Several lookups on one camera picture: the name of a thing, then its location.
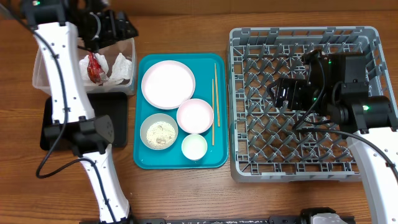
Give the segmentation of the red snack wrapper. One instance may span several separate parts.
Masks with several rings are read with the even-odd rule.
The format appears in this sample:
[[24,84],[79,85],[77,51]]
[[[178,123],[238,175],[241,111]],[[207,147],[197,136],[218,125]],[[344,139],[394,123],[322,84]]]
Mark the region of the red snack wrapper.
[[93,52],[88,54],[87,73],[89,79],[96,84],[103,83],[108,79],[107,74],[102,69],[102,66]]

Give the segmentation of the white paper cup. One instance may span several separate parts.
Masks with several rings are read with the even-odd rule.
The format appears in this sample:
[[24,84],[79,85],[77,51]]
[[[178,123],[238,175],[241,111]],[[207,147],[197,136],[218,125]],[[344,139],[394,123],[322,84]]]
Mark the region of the white paper cup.
[[200,160],[207,152],[208,144],[200,134],[189,134],[182,141],[182,153],[191,161]]

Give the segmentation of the grey bowl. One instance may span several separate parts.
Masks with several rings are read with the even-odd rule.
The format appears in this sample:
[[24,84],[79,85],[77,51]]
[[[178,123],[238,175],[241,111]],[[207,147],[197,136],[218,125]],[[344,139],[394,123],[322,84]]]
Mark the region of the grey bowl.
[[178,136],[178,125],[169,115],[157,113],[150,115],[141,124],[141,141],[152,150],[169,148]]

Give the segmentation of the rice food waste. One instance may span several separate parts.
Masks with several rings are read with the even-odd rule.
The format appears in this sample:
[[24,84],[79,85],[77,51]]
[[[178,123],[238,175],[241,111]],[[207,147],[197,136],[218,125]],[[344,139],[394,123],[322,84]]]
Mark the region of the rice food waste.
[[174,127],[167,122],[158,121],[152,124],[147,130],[147,142],[151,148],[165,149],[171,145],[177,134]]

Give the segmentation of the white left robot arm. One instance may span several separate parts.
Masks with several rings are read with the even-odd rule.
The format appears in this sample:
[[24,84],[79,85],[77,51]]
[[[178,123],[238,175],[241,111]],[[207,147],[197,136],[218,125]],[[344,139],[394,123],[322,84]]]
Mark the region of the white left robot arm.
[[46,137],[53,142],[53,152],[62,139],[72,145],[77,159],[57,170],[41,174],[49,156],[39,164],[36,176],[51,177],[67,167],[80,163],[90,180],[98,207],[99,223],[135,223],[128,199],[119,184],[112,157],[114,129],[108,115],[96,116],[89,101],[77,60],[78,39],[83,49],[96,52],[121,40],[138,35],[124,12],[109,9],[108,1],[20,2],[26,21],[44,58],[52,95],[52,125]]

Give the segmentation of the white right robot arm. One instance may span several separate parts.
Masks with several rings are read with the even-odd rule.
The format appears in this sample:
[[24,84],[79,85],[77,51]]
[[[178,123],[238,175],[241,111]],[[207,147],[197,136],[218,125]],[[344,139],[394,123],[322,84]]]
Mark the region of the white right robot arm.
[[373,223],[397,223],[397,115],[386,96],[370,96],[366,56],[360,52],[302,55],[306,79],[278,78],[267,86],[275,107],[305,113],[293,125],[300,133],[327,133],[318,122],[303,128],[315,112],[338,125],[359,168]]

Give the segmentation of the clear plastic waste bin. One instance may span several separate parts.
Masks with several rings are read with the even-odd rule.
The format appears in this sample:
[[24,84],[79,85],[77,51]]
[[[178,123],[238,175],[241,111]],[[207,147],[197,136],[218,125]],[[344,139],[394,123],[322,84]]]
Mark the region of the clear plastic waste bin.
[[135,95],[137,82],[137,57],[134,39],[122,40],[95,54],[108,79],[93,83],[87,74],[88,52],[78,50],[80,73],[87,93],[123,92]]

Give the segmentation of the grey dishwasher rack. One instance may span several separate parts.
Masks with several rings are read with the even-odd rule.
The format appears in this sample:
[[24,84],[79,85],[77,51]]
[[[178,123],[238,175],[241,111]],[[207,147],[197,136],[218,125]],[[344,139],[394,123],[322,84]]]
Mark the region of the grey dishwasher rack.
[[364,143],[350,134],[396,160],[397,103],[375,28],[235,28],[228,66],[235,181],[359,181]]

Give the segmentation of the crumpled white tissue left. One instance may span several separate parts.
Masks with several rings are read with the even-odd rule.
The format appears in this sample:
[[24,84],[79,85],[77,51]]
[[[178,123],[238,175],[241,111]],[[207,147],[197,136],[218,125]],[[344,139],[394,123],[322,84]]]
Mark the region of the crumpled white tissue left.
[[89,64],[89,55],[86,55],[83,59],[79,61],[80,74],[85,86],[98,86],[109,79],[108,78],[109,66],[105,56],[95,53],[95,59],[101,66],[102,70],[104,71],[104,75],[101,76],[101,81],[99,83],[92,82],[88,76],[87,68]]

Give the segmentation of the crumpled white tissue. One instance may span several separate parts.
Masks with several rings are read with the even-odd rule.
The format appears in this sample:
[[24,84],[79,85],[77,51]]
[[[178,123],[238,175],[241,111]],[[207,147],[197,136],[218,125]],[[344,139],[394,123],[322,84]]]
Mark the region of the crumpled white tissue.
[[122,53],[116,57],[112,66],[111,76],[104,82],[104,85],[119,85],[125,80],[131,79],[132,62],[128,60]]
[[83,59],[79,61],[80,74],[85,86],[98,86],[109,79],[108,78],[109,66],[105,56],[95,53],[95,59],[101,66],[102,70],[104,71],[104,75],[101,76],[101,81],[99,83],[92,82],[88,76],[87,68],[89,64],[89,55],[86,55]]

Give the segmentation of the crumpled white tissue right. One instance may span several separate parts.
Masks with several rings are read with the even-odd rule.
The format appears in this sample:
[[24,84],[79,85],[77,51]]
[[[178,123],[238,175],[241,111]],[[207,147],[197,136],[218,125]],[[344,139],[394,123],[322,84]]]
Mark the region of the crumpled white tissue right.
[[116,57],[112,66],[111,76],[104,82],[104,85],[119,85],[125,80],[131,79],[132,62],[128,60],[122,53]]

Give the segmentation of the wooden chopstick left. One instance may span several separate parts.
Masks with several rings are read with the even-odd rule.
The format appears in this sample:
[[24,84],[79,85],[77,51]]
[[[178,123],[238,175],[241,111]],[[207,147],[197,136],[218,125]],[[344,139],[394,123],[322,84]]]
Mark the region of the wooden chopstick left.
[[212,79],[211,82],[211,107],[212,107],[212,115],[213,115],[213,123],[211,127],[211,145],[215,145],[215,81]]

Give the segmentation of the wooden chopstick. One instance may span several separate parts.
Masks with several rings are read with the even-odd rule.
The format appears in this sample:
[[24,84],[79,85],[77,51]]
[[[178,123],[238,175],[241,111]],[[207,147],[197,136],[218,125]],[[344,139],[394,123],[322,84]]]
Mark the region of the wooden chopstick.
[[211,145],[215,145],[215,81],[212,79],[211,82],[211,107],[212,107],[212,115],[213,115],[213,123],[211,127]]
[[219,106],[219,94],[218,94],[218,71],[217,71],[217,64],[214,64],[215,69],[215,92],[216,92],[216,112],[217,112],[217,123],[218,127],[221,126],[220,120],[220,106]]

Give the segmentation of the wooden chopstick right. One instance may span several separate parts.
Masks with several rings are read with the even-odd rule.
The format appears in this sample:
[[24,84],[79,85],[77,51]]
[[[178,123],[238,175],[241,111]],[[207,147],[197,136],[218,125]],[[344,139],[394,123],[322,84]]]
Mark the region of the wooden chopstick right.
[[218,94],[218,71],[217,71],[217,64],[214,64],[215,69],[215,92],[216,92],[216,112],[217,112],[217,123],[218,127],[221,126],[220,120],[220,106],[219,106],[219,94]]

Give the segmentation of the large pink plate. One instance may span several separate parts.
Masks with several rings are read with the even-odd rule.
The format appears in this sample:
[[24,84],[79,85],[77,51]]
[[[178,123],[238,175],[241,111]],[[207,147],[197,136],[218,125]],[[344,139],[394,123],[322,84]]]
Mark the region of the large pink plate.
[[195,91],[193,72],[182,62],[164,60],[152,65],[141,81],[145,100],[162,110],[178,108],[189,100]]

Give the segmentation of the teal plastic tray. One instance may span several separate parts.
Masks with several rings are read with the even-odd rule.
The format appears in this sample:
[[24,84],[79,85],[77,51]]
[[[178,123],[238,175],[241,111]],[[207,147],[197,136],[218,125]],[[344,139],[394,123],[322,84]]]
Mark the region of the teal plastic tray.
[[206,169],[228,158],[226,77],[217,54],[139,64],[133,158],[142,169]]

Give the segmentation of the pink bowl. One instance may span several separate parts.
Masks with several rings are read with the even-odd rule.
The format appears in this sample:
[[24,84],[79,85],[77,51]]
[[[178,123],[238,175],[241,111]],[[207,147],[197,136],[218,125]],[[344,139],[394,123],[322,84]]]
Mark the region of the pink bowl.
[[197,98],[187,100],[177,110],[177,124],[186,133],[204,133],[212,123],[212,107],[204,100]]

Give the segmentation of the black tray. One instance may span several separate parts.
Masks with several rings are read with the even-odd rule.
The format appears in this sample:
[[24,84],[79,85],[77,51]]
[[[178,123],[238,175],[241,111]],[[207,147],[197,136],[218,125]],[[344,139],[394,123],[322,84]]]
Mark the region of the black tray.
[[[128,134],[128,97],[125,93],[89,93],[88,99],[97,116],[109,115],[114,126],[113,147],[125,147]],[[52,124],[52,98],[45,102],[40,148],[48,151],[50,143],[46,140],[44,128]]]

